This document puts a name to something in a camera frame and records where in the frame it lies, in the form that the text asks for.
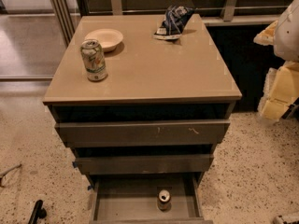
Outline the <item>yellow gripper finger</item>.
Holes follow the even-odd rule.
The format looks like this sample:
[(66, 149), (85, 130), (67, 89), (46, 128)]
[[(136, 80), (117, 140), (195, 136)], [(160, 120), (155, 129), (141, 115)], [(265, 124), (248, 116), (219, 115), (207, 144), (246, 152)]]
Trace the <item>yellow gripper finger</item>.
[(279, 121), (298, 98), (299, 63), (285, 62), (266, 74), (258, 113), (263, 119)]
[(274, 34), (277, 24), (277, 21), (273, 21), (253, 38), (253, 42), (262, 46), (272, 45), (274, 43)]

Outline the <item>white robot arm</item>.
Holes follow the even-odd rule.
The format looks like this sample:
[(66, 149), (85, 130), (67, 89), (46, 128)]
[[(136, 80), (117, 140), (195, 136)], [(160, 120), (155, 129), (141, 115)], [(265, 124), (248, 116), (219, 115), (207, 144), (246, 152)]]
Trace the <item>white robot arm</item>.
[(263, 120), (277, 122), (299, 98), (299, 0), (293, 0), (278, 20), (258, 33), (253, 41), (272, 45), (274, 54), (284, 61), (280, 68), (269, 69), (258, 105)]

